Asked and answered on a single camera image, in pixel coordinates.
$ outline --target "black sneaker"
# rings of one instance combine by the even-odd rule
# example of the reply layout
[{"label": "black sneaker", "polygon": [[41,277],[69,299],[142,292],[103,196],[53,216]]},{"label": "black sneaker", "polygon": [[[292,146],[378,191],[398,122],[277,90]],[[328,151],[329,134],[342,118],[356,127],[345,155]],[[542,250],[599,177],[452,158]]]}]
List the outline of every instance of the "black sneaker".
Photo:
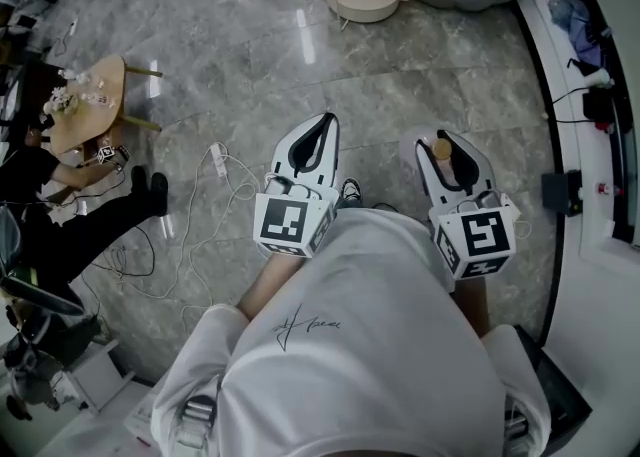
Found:
[{"label": "black sneaker", "polygon": [[353,178],[347,178],[344,180],[342,189],[340,190],[340,196],[345,201],[356,201],[358,203],[362,203],[362,191],[360,190],[360,185]]},{"label": "black sneaker", "polygon": [[167,215],[167,197],[169,194],[169,181],[162,173],[153,173],[151,176],[151,194],[152,203],[154,205],[153,215],[163,217]]},{"label": "black sneaker", "polygon": [[147,173],[143,167],[136,165],[131,169],[131,193],[146,194],[147,192],[149,192]]}]

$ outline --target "electrical cord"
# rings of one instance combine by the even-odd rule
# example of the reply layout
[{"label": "electrical cord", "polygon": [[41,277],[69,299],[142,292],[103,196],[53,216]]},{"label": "electrical cord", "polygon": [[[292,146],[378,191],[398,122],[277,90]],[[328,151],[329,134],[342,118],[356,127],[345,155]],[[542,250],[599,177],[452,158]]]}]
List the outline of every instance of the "electrical cord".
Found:
[{"label": "electrical cord", "polygon": [[98,297],[98,295],[96,294],[94,289],[89,286],[89,283],[87,282],[87,279],[84,277],[84,271],[80,272],[80,279],[82,279],[82,282],[84,283],[84,286],[86,286],[89,289],[89,291],[96,298],[96,301],[98,301],[98,310],[96,311],[96,316],[98,316],[100,314],[100,308],[102,307],[102,302],[100,301],[100,297]]},{"label": "electrical cord", "polygon": [[[222,214],[222,216],[220,217],[220,220],[218,221],[218,225],[216,226],[214,232],[211,234],[210,237],[206,238],[205,240],[198,242],[197,244],[195,244],[194,246],[192,246],[189,249],[189,253],[188,253],[188,260],[189,260],[189,268],[186,271],[186,273],[193,271],[195,276],[198,278],[198,280],[200,281],[200,283],[202,283],[202,285],[204,286],[204,289],[207,292],[207,295],[209,296],[209,304],[206,306],[200,306],[200,305],[187,305],[187,306],[183,306],[182,311],[180,312],[180,319],[182,321],[182,328],[184,329],[184,332],[186,335],[188,335],[188,331],[187,331],[187,326],[184,320],[184,313],[186,310],[188,309],[209,309],[211,306],[213,306],[213,296],[211,295],[211,291],[209,290],[209,287],[207,285],[207,282],[204,280],[204,278],[200,275],[200,273],[197,271],[197,269],[194,266],[193,263],[193,253],[199,249],[200,247],[202,247],[204,244],[207,244],[208,242],[211,242],[220,232],[220,228],[222,227],[222,224],[224,223],[229,210],[231,209],[231,205],[233,203],[233,201],[237,198],[241,201],[250,201],[251,199],[253,199],[255,197],[255,195],[258,192],[262,192],[262,188],[260,186],[260,182],[258,181],[258,179],[256,178],[256,176],[249,170],[249,168],[242,163],[242,161],[238,160],[237,158],[235,158],[234,156],[229,154],[229,150],[228,148],[221,142],[216,142],[213,143],[213,145],[215,144],[219,144],[221,148],[224,149],[224,153],[222,153],[221,157],[223,158],[223,161],[226,162],[227,159],[231,159],[234,162],[237,162],[240,166],[242,166],[242,168],[247,171],[249,173],[249,175],[251,176],[251,178],[253,179],[253,181],[255,181],[255,185],[251,182],[244,182],[242,184],[240,184],[239,186],[237,186],[236,188],[234,188],[231,185],[231,182],[229,181],[229,176],[228,174],[226,175],[226,183],[227,183],[227,187],[229,188],[230,192],[231,192],[231,196],[229,197],[229,200],[227,202],[227,206]],[[150,299],[157,299],[157,300],[164,300],[167,299],[168,296],[171,294],[171,292],[175,289],[175,287],[178,285],[178,281],[179,281],[179,272],[180,272],[180,267],[182,266],[182,263],[184,262],[184,249],[185,249],[185,244],[187,241],[187,237],[189,235],[189,231],[191,229],[191,210],[193,208],[193,200],[195,198],[196,195],[196,191],[198,189],[198,180],[200,179],[200,168],[202,167],[202,164],[204,163],[205,159],[207,158],[207,156],[210,154],[210,149],[207,149],[204,154],[202,155],[202,158],[200,159],[200,162],[198,163],[198,166],[196,167],[196,174],[195,174],[195,180],[193,182],[193,190],[191,191],[191,196],[189,198],[189,206],[187,209],[187,227],[185,229],[184,235],[182,236],[182,241],[180,242],[180,260],[178,261],[177,265],[176,265],[176,272],[175,272],[175,276],[173,279],[173,283],[171,284],[171,286],[169,286],[169,288],[161,295],[155,295],[155,294],[150,294],[148,292],[145,292],[141,287],[133,284],[130,281],[119,281],[117,284],[118,285],[128,285],[131,288],[133,288],[134,290],[138,291],[139,293],[141,293],[142,295],[144,295],[145,297],[148,297]],[[247,195],[246,197],[243,197],[239,194],[239,191],[245,187],[249,187],[251,188],[251,193],[249,195]]]},{"label": "electrical cord", "polygon": [[117,189],[120,185],[122,185],[125,180],[127,179],[127,175],[124,172],[124,169],[122,171],[118,171],[118,174],[122,175],[122,179],[113,187],[109,187],[107,190],[105,190],[104,192],[101,192],[100,194],[84,194],[82,196],[74,196],[73,200],[67,202],[67,203],[62,203],[60,205],[56,205],[59,206],[60,208],[64,208],[65,206],[69,206],[75,202],[77,202],[78,199],[90,199],[90,198],[96,198],[96,197],[102,197],[104,196],[107,192],[111,192],[114,189]]},{"label": "electrical cord", "polygon": [[567,123],[570,125],[578,124],[578,123],[595,123],[595,121],[591,119],[578,119],[577,121],[564,121],[562,119],[549,119],[549,121],[553,121],[555,123]]},{"label": "electrical cord", "polygon": [[588,91],[589,89],[591,89],[591,87],[576,87],[575,89],[571,89],[571,91],[569,91],[568,93],[564,93],[562,96],[560,96],[560,98],[556,98],[555,100],[553,100],[551,102],[551,105],[555,105],[557,102],[559,102],[563,98],[566,98],[570,94],[573,94],[577,91]]},{"label": "electrical cord", "polygon": [[[69,36],[71,35],[72,26],[73,26],[73,23],[69,25],[69,27],[67,28],[67,31],[62,36],[62,39],[57,37],[56,39],[53,40],[51,49],[53,50],[54,47],[56,48],[53,52],[54,57],[60,57],[61,55],[64,55],[65,53],[67,53],[67,39],[69,39]],[[60,44],[62,44],[62,46],[64,47],[64,50],[62,50],[61,52],[59,51]]]},{"label": "electrical cord", "polygon": [[128,276],[128,277],[149,277],[150,275],[152,275],[156,270],[156,252],[155,252],[155,249],[153,248],[153,244],[151,243],[151,239],[149,238],[149,235],[147,235],[147,232],[145,230],[143,230],[140,226],[135,226],[135,228],[137,230],[140,230],[140,232],[145,236],[145,238],[147,239],[147,242],[149,243],[149,248],[151,249],[151,270],[149,272],[133,273],[133,272],[127,272],[126,271],[126,268],[127,268],[127,254],[125,252],[124,246],[110,248],[109,249],[109,254],[110,254],[109,258],[107,258],[107,255],[105,254],[106,251],[102,253],[102,257],[104,258],[104,261],[107,262],[107,266],[106,267],[104,265],[100,265],[100,264],[94,263],[94,262],[92,262],[91,265],[93,265],[94,267],[98,267],[99,269],[102,269],[102,270],[109,270],[109,271],[112,271],[112,272],[116,272],[117,274],[120,275],[120,279],[123,276]]},{"label": "electrical cord", "polygon": [[[500,196],[500,192],[496,189],[489,189],[490,192],[495,192],[498,196]],[[463,199],[462,201],[460,201],[456,206],[454,206],[453,208],[451,208],[451,210],[449,210],[449,213],[460,213],[460,207],[464,204],[464,203],[473,203],[473,206],[477,208],[477,205],[475,204],[475,202],[473,201],[473,199]],[[514,232],[515,232],[515,228],[518,224],[526,224],[529,227],[529,231],[527,231],[526,235],[523,236],[518,236],[515,235],[516,239],[518,240],[526,240],[527,238],[529,238],[529,235],[531,235],[531,232],[533,231],[533,227],[531,226],[531,223],[529,221],[525,221],[525,220],[517,220],[517,221],[513,221],[513,227],[514,227]]]}]

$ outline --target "white t-shirt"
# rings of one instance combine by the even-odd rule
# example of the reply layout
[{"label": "white t-shirt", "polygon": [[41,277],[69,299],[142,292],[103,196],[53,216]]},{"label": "white t-shirt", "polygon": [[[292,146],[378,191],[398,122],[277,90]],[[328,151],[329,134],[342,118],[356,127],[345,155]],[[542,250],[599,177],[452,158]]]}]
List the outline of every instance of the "white t-shirt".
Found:
[{"label": "white t-shirt", "polygon": [[440,266],[416,221],[339,210],[316,256],[251,323],[226,305],[202,317],[154,405],[164,455],[181,455],[177,413],[194,394],[215,397],[218,373],[209,455],[501,455],[504,387]]}]

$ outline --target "black cable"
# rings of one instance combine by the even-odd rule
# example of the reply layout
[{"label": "black cable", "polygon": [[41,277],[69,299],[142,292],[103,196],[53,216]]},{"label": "black cable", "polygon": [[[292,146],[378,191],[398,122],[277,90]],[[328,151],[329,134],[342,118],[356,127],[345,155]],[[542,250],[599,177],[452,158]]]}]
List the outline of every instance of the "black cable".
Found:
[{"label": "black cable", "polygon": [[107,190],[105,190],[104,192],[100,193],[100,194],[85,194],[83,196],[74,196],[73,199],[71,201],[69,201],[68,203],[63,203],[61,205],[57,205],[60,208],[64,208],[65,206],[69,206],[72,205],[73,203],[75,203],[78,199],[86,199],[86,198],[94,198],[94,197],[102,197],[104,196],[107,192],[111,192],[113,189],[117,189],[120,185],[122,185],[125,180],[127,179],[127,175],[124,172],[124,169],[122,171],[119,171],[118,174],[122,174],[122,180],[120,180],[120,182],[116,185],[114,185],[113,187],[109,187]]},{"label": "black cable", "polygon": [[86,286],[89,289],[89,291],[93,294],[93,296],[98,301],[98,311],[96,311],[96,314],[95,314],[95,316],[97,317],[100,314],[100,308],[102,307],[102,302],[100,302],[100,297],[98,297],[98,295],[93,290],[93,288],[91,288],[89,286],[89,283],[87,283],[87,280],[84,277],[84,270],[82,272],[80,272],[80,278],[82,279],[82,282],[84,283],[84,286]]},{"label": "black cable", "polygon": [[124,169],[122,171],[119,171],[118,174],[122,174],[122,180],[114,185],[113,187],[109,187],[107,190],[105,190],[104,192],[101,192],[100,194],[85,194],[82,196],[74,196],[74,198],[69,201],[68,203],[62,203],[62,204],[57,204],[57,203],[52,203],[51,201],[28,201],[28,202],[24,202],[21,203],[19,201],[0,201],[0,205],[22,205],[22,206],[31,206],[31,205],[46,205],[46,204],[52,204],[55,205],[59,208],[64,208],[66,206],[72,205],[73,203],[77,202],[78,199],[86,199],[86,198],[94,198],[94,197],[102,197],[104,196],[107,192],[112,191],[113,189],[117,189],[120,185],[122,185],[125,180],[127,179],[127,175],[124,172]]},{"label": "black cable", "polygon": [[[62,36],[62,39],[57,37],[57,38],[55,38],[53,40],[53,43],[51,44],[51,49],[53,50],[54,47],[56,48],[56,50],[53,52],[54,57],[60,57],[61,55],[64,55],[67,52],[67,39],[69,38],[69,35],[71,34],[71,27],[72,26],[73,26],[73,24],[69,25],[69,28],[64,33],[64,36]],[[59,48],[58,45],[60,45],[60,44],[62,44],[62,46],[64,47],[64,50],[62,50],[61,52],[58,51],[58,48]]]},{"label": "black cable", "polygon": [[567,123],[570,125],[578,124],[578,123],[595,123],[591,119],[580,119],[579,121],[562,121],[561,119],[550,119],[549,121],[555,121],[556,123]]},{"label": "black cable", "polygon": [[97,263],[91,263],[91,265],[93,265],[94,267],[98,267],[99,269],[102,270],[108,270],[108,271],[113,271],[113,272],[117,272],[118,274],[120,274],[121,276],[128,276],[128,277],[149,277],[150,275],[153,274],[153,272],[156,270],[156,252],[153,248],[153,244],[151,243],[151,239],[149,238],[149,235],[147,235],[147,232],[145,230],[143,230],[140,226],[135,226],[136,229],[139,229],[142,234],[145,236],[145,238],[147,239],[147,242],[149,243],[149,248],[151,249],[151,270],[147,273],[144,274],[134,274],[131,272],[125,272],[124,269],[118,269],[116,267],[116,263],[115,260],[113,260],[113,267],[105,267],[103,265],[98,265]]},{"label": "black cable", "polygon": [[576,87],[575,89],[571,89],[571,91],[569,91],[568,93],[563,94],[562,96],[560,96],[560,98],[557,98],[557,99],[553,100],[551,102],[551,105],[555,105],[557,102],[559,102],[563,98],[566,98],[570,94],[575,93],[576,91],[588,91],[589,89],[591,89],[591,87]]}]

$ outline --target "round wooden table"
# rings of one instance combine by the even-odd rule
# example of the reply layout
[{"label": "round wooden table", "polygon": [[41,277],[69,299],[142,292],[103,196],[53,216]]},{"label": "round wooden table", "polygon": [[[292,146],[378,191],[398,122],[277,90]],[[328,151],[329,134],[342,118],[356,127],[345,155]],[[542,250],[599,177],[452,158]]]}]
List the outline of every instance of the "round wooden table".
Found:
[{"label": "round wooden table", "polygon": [[109,104],[91,105],[84,100],[78,100],[75,113],[53,116],[55,125],[51,129],[51,148],[55,155],[62,155],[105,134],[118,121],[161,130],[155,123],[124,115],[124,83],[127,72],[162,76],[162,73],[157,71],[129,67],[119,55],[110,55],[88,70],[92,79],[102,79],[104,85],[101,89],[93,85],[93,81],[87,85],[78,85],[76,82],[67,84],[68,92],[77,95],[78,98],[82,93],[104,94],[109,98]]}]

